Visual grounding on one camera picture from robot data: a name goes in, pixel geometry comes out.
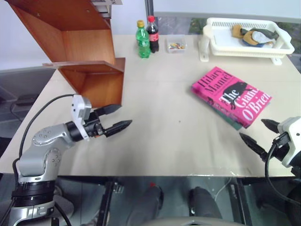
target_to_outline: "bottle label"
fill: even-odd
[[[141,46],[141,47],[146,47],[146,46],[149,45],[149,41],[148,40],[147,41],[139,41],[139,40],[137,40],[137,42],[138,42],[138,46]]]
[[[149,37],[150,37],[150,41],[158,41],[158,39],[159,39],[158,33],[150,34]]]

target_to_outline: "green plastic bottle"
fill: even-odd
[[[143,20],[137,21],[138,30],[136,32],[136,40],[139,48],[139,56],[141,58],[149,58],[151,54],[149,34],[144,28]]]

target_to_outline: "wooden shelf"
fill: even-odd
[[[90,0],[7,0],[51,64],[93,107],[120,104],[125,59]]]

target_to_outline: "book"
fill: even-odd
[[[244,128],[254,122],[272,99],[219,67],[194,83],[191,91]]]

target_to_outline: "yellow bottle cap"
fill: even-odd
[[[138,20],[137,21],[137,27],[144,27],[144,21],[143,20]]]

